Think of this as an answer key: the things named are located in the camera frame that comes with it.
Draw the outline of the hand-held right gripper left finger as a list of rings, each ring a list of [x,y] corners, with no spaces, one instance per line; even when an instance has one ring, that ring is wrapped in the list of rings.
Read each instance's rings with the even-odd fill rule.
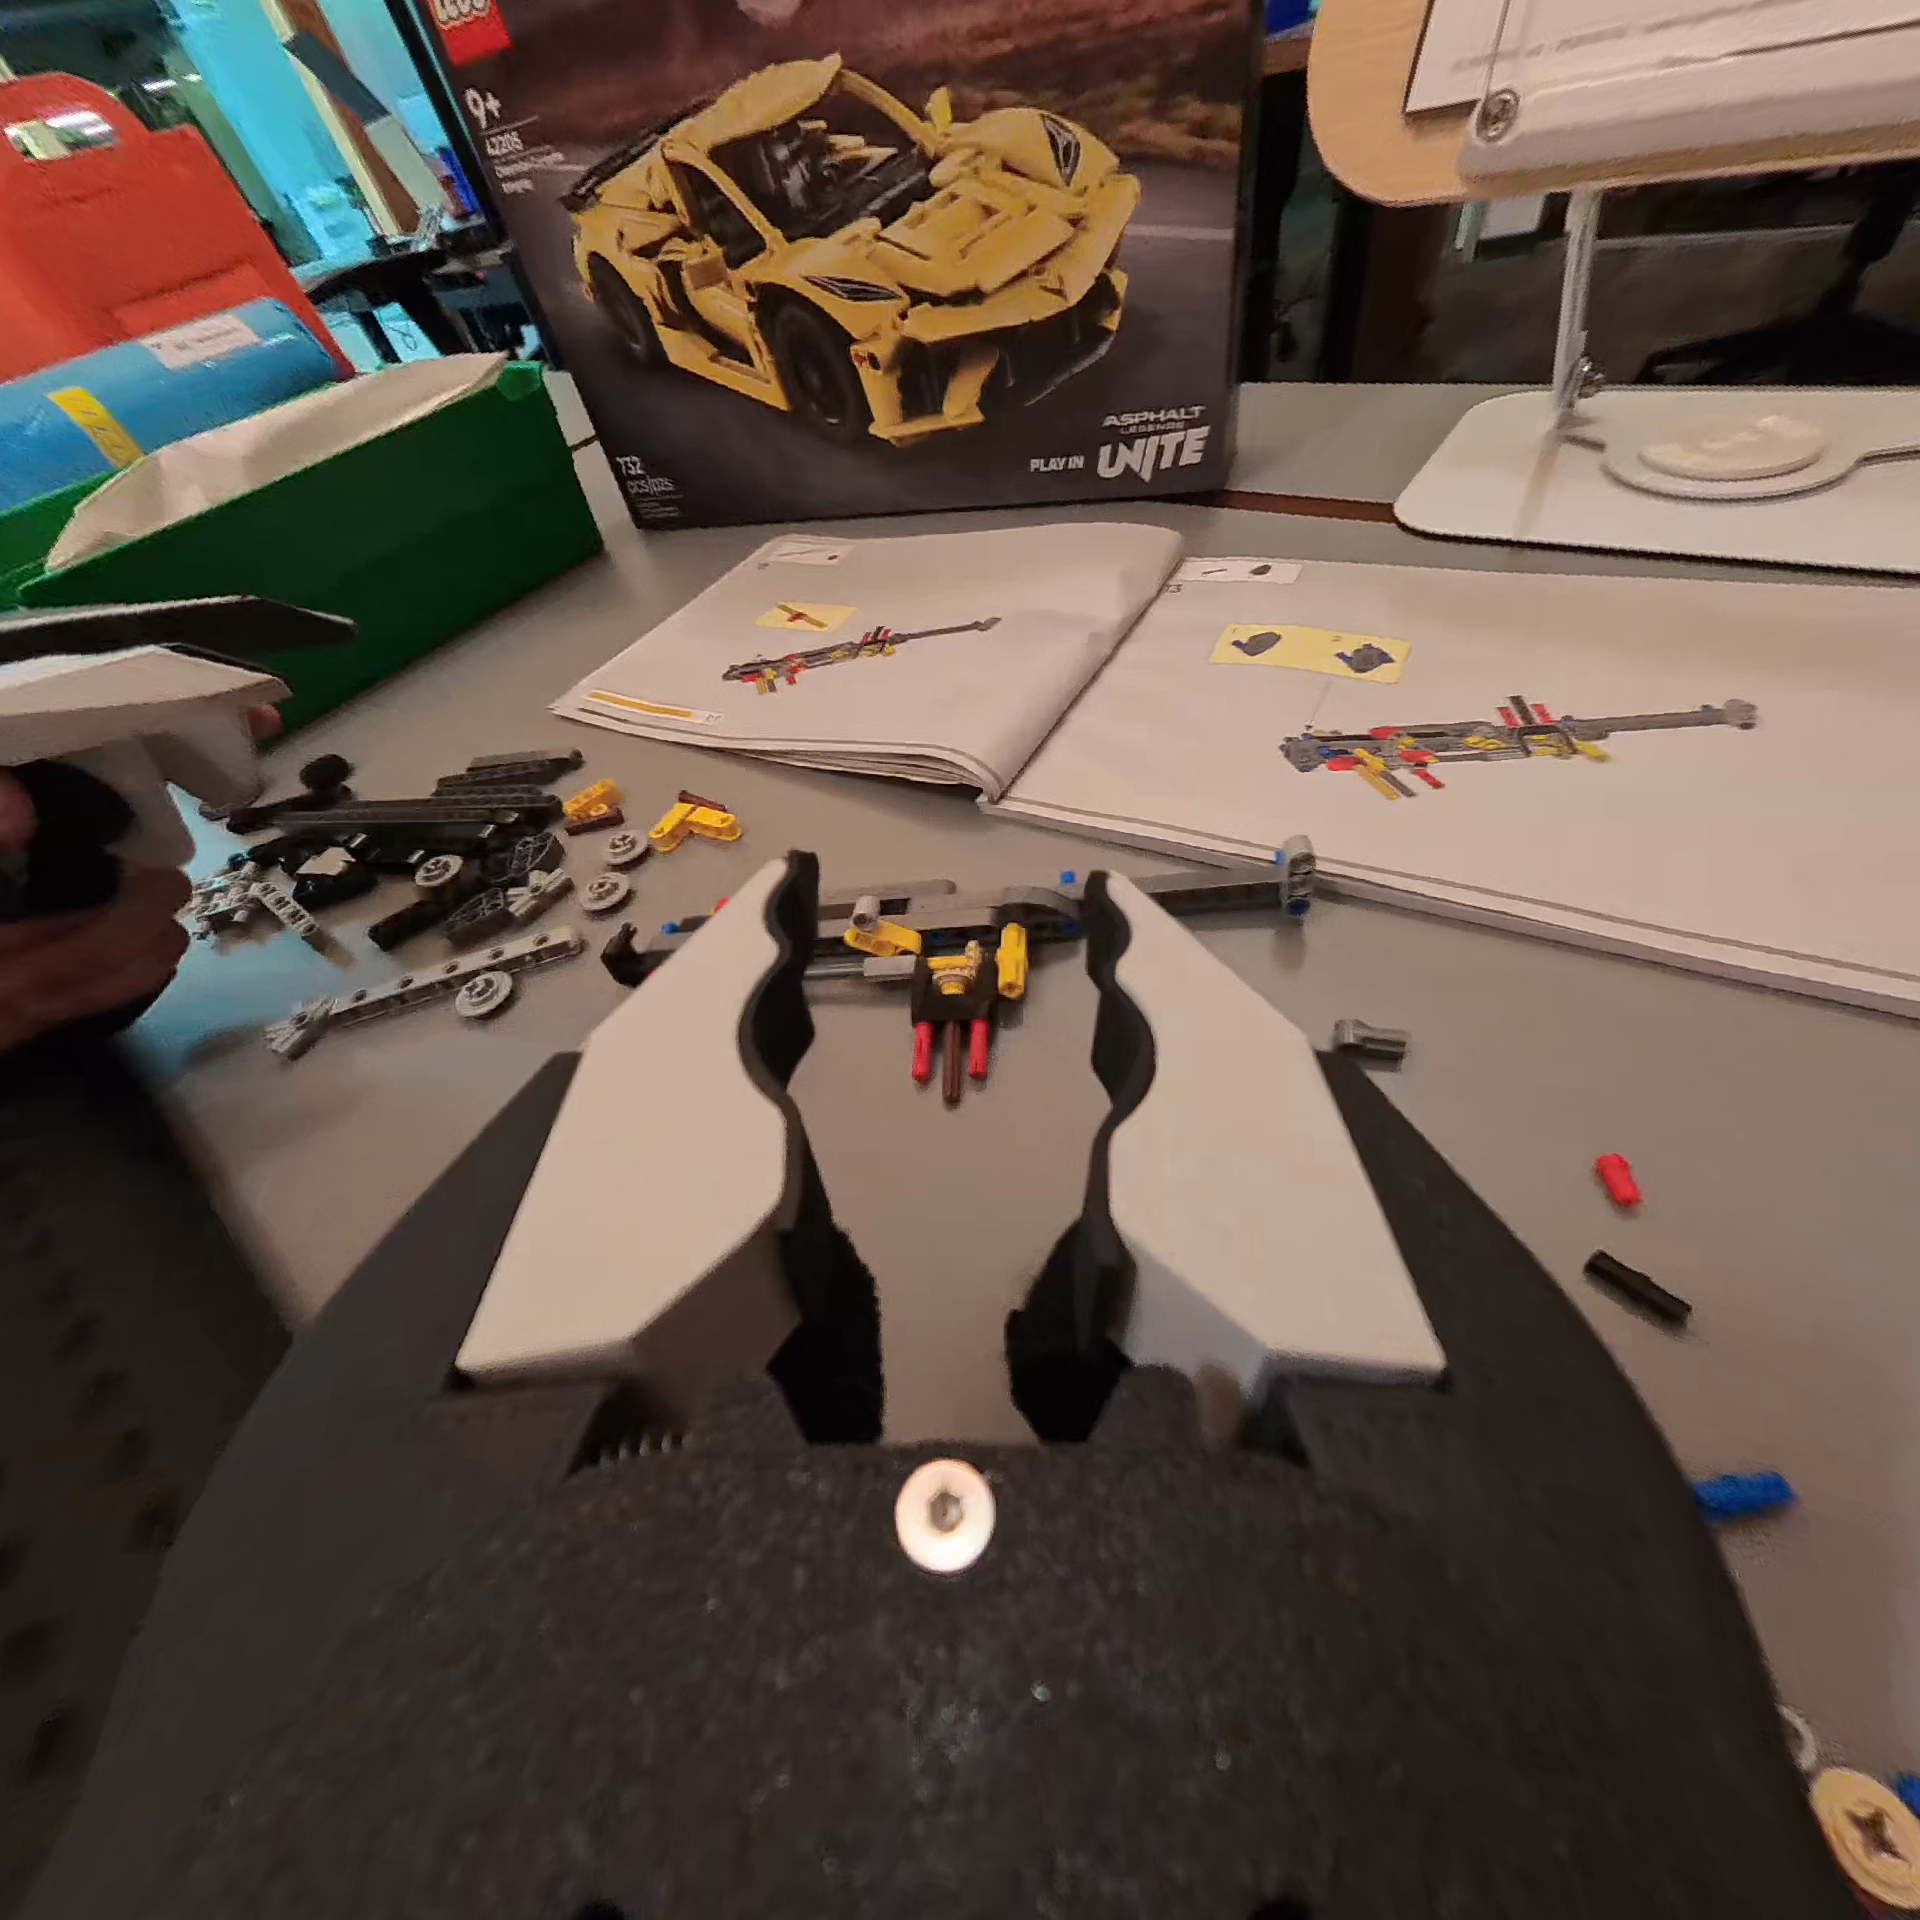
[[[809,1145],[819,858],[769,860],[588,1037],[454,1370],[717,1385],[800,1329],[781,1239]]]

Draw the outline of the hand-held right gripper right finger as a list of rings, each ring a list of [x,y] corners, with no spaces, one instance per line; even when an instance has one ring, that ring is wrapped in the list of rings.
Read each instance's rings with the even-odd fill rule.
[[[1143,885],[1083,892],[1078,1329],[1206,1389],[1438,1385],[1447,1357],[1307,1035]]]

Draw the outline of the white desk stand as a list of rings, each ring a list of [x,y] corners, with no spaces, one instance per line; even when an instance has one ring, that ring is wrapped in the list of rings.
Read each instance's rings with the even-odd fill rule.
[[[1704,505],[1809,497],[1865,467],[1912,465],[1915,426],[1895,426],[1885,395],[1895,373],[1915,373],[1915,331],[1865,316],[1859,297],[1915,213],[1915,161],[1891,162],[1881,175],[1847,231],[1835,277],[1806,311],[1654,351],[1638,383],[1883,397],[1869,401],[1861,415],[1819,412],[1809,403],[1723,403],[1701,415],[1664,421],[1636,438],[1592,413],[1605,388],[1588,354],[1603,193],[1592,185],[1573,193],[1548,438],[1598,453],[1603,473],[1620,490]]]

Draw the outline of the grey lego beam assembly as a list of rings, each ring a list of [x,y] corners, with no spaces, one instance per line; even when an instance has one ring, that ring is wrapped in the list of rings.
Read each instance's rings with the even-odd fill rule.
[[[1296,834],[1262,866],[1136,877],[1173,918],[1241,909],[1305,922],[1319,885],[1312,841]],[[915,1030],[910,1073],[956,1109],[992,1070],[999,1025],[1025,994],[1036,955],[1083,941],[1087,881],[963,893],[951,881],[844,892],[819,903],[812,978],[900,989]]]

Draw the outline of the lego instruction booklet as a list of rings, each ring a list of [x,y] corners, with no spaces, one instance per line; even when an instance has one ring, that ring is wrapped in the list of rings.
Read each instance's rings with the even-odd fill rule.
[[[1915,589],[779,533],[552,713],[1915,1019]]]

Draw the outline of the single short black lego pin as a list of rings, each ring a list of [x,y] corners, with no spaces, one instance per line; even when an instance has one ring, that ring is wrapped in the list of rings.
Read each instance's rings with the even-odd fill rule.
[[[1687,1298],[1606,1250],[1591,1253],[1581,1265],[1581,1275],[1667,1329],[1685,1329],[1692,1321],[1694,1308]]]

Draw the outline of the person's left hand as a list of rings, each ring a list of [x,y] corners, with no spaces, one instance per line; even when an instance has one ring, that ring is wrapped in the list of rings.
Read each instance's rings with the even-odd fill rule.
[[[1,926],[1,1052],[148,1002],[177,972],[190,877],[133,869],[105,905]]]

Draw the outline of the lego set box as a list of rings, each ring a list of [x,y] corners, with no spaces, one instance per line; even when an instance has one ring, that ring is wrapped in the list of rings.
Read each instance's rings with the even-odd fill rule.
[[[1254,5],[411,5],[638,529],[1208,493]]]

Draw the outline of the pile of black grey beams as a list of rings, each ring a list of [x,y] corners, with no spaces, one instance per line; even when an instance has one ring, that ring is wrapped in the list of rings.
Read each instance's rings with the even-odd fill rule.
[[[244,1018],[277,1066],[404,1018],[473,1025],[451,1011],[470,973],[511,972],[517,1004],[585,957],[559,827],[585,783],[580,753],[521,750],[473,757],[421,795],[377,798],[351,783],[348,759],[317,757],[294,788],[222,818],[231,843],[193,877],[188,938],[196,954],[277,945],[303,966],[291,1004]],[[435,852],[468,858],[438,901],[411,881]]]

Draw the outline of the pile of small lego pins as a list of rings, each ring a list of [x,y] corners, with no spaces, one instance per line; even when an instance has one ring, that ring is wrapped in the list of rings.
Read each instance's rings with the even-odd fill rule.
[[[1782,1738],[1835,1866],[1865,1915],[1918,1915],[1918,1777],[1835,1763],[1813,1721],[1777,1702]]]

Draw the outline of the white paper sheet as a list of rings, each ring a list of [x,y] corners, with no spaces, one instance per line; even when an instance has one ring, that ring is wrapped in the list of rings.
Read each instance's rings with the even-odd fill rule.
[[[348,453],[435,421],[533,366],[505,351],[401,364],[278,403],[145,453],[68,515],[41,570],[62,572],[177,524],[326,468]]]

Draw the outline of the green storage bin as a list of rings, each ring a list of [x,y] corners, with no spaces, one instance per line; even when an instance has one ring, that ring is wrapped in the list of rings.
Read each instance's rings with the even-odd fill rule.
[[[31,502],[35,542],[5,556],[5,611],[251,594],[349,617],[351,645],[263,663],[293,690],[288,733],[603,550],[539,366],[326,468],[43,572],[94,490]]]

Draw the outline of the white square base plate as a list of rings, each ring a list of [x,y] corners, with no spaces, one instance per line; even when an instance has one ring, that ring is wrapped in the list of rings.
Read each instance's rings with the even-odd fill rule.
[[[1417,535],[1918,574],[1915,388],[1619,388],[1471,407],[1407,482]]]

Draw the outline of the blue plastic bag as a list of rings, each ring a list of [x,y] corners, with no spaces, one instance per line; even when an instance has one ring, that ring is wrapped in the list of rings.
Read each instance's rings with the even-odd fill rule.
[[[332,349],[294,311],[251,300],[1,383],[1,510],[329,387]]]

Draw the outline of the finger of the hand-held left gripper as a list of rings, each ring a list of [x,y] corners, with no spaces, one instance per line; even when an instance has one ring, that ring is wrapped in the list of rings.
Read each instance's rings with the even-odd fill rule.
[[[244,771],[254,709],[291,698],[246,663],[137,645],[96,657],[43,657],[1,668],[1,761],[76,759],[143,746],[159,761]]]
[[[263,665],[283,653],[355,639],[356,625],[348,614],[293,609],[251,594],[1,613],[5,665],[48,657],[107,657],[137,647]]]

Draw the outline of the orange panel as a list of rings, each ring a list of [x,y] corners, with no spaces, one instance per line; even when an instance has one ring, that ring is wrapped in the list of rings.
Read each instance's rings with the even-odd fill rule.
[[[1,129],[1,378],[254,300],[283,305],[351,375],[199,131],[151,131],[64,74],[5,81]]]

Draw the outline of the black perforated panel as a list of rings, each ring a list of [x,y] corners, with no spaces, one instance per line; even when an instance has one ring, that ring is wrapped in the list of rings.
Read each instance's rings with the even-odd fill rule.
[[[1,1899],[80,1798],[159,1566],[291,1335],[118,1041],[1,1079]]]

